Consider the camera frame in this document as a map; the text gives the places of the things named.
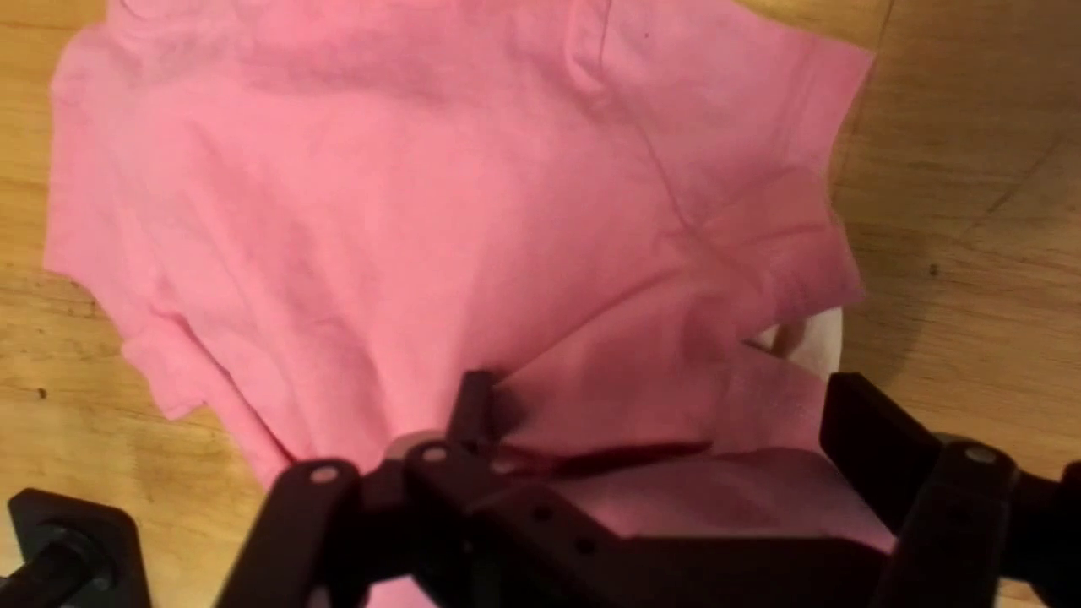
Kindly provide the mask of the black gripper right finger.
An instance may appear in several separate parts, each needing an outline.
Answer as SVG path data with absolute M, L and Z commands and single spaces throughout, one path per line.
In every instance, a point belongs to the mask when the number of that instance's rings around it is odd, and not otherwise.
M 872 608 L 995 608 L 1005 577 L 1081 608 L 1081 462 L 1058 480 L 937 436 L 866 374 L 829 378 L 820 451 L 896 535 Z

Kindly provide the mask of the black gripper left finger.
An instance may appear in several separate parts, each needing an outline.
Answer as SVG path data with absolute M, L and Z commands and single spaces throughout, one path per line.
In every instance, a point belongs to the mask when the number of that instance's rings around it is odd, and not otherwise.
M 373 589 L 397 577 L 412 577 L 435 608 L 510 608 L 471 510 L 502 488 L 492 455 L 516 423 L 497 374 L 468 372 L 449 426 L 373 472 L 345 459 L 285 469 L 216 608 L 370 608 Z

